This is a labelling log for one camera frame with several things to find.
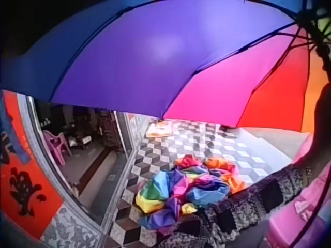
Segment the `crumpled umbrella fabric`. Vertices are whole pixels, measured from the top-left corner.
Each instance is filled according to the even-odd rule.
[[[159,172],[138,192],[136,203],[144,213],[140,224],[167,232],[181,214],[217,203],[246,187],[235,165],[223,158],[202,163],[192,155],[174,162],[172,171]]]

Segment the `black and white patterned clothing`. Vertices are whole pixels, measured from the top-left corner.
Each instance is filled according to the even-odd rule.
[[[218,204],[184,215],[176,231],[155,247],[225,247],[242,230],[294,199],[303,189],[304,173],[289,165]]]

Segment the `black chinese calligraphy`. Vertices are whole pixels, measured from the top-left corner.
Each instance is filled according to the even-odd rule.
[[[0,163],[9,164],[10,158],[9,153],[15,153],[14,147],[11,144],[8,135],[3,132],[1,134],[1,154],[0,154]]]
[[[24,216],[29,214],[35,216],[32,207],[29,209],[29,201],[34,193],[40,191],[40,184],[33,185],[28,172],[19,172],[16,168],[11,169],[11,177],[9,179],[10,186],[14,187],[15,191],[10,191],[11,196],[21,206],[19,215]],[[46,196],[39,194],[36,197],[40,202],[46,201]]]

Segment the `umbrella canopy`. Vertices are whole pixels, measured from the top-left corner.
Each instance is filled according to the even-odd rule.
[[[2,88],[61,104],[313,131],[328,78],[296,22],[312,7],[305,0],[107,1],[5,61]],[[312,16],[327,37],[329,19]]]

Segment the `cube pattern tile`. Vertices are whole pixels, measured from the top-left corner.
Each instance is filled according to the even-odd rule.
[[[135,203],[138,184],[148,181],[159,171],[170,170],[173,162],[186,154],[205,160],[223,157],[238,167],[239,175],[252,184],[273,172],[263,159],[220,125],[173,121],[174,134],[163,138],[144,138],[137,153],[127,186],[117,204],[110,237],[121,247],[152,247],[162,235],[139,225],[142,211]]]

